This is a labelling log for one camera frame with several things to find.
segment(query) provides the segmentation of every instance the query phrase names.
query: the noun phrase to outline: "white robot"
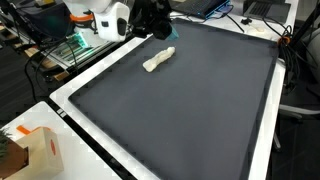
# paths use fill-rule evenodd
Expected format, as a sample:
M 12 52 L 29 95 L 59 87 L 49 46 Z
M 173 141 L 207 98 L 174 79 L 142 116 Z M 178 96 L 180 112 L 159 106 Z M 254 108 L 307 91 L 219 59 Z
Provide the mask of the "white robot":
M 128 27 L 136 36 L 153 33 L 157 39 L 178 37 L 170 25 L 168 0 L 64 0 L 74 31 L 87 47 L 124 41 Z

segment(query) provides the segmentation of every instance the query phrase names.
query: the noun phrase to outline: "dark gray surface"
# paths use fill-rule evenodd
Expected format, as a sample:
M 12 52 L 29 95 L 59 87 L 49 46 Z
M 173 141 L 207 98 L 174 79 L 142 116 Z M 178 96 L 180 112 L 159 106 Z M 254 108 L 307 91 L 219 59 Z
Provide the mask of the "dark gray surface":
M 264 40 L 176 28 L 177 41 L 147 40 L 70 100 L 162 179 L 245 178 L 276 53 Z M 176 54 L 146 72 L 169 46 Z

